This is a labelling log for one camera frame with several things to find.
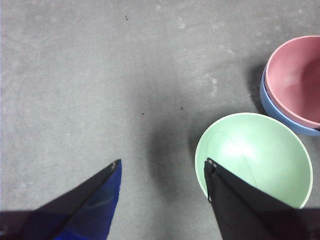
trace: stacked bowls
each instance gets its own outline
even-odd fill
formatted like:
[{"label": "stacked bowls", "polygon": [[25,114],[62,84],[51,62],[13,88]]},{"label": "stacked bowls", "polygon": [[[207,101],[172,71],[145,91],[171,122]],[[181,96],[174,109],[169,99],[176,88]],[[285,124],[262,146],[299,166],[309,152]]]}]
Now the stacked bowls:
[{"label": "stacked bowls", "polygon": [[320,36],[294,38],[273,52],[260,98],[266,113],[294,132],[320,136]]}]

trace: concrete floor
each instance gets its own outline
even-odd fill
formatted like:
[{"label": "concrete floor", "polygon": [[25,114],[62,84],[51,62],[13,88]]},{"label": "concrete floor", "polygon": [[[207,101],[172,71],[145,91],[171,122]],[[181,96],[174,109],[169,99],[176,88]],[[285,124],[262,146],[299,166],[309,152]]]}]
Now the concrete floor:
[{"label": "concrete floor", "polygon": [[[1,1],[1,209],[37,208],[121,158],[109,239],[220,240],[194,171],[215,120],[264,113],[273,50],[317,0]],[[320,138],[301,136],[320,206]]]}]

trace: pink bowl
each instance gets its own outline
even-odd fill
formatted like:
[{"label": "pink bowl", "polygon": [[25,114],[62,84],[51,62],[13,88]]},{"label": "pink bowl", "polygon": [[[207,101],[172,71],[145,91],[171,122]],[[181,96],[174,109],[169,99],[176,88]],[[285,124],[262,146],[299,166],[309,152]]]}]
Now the pink bowl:
[{"label": "pink bowl", "polygon": [[286,116],[320,128],[320,36],[301,36],[279,46],[266,65],[265,87]]}]

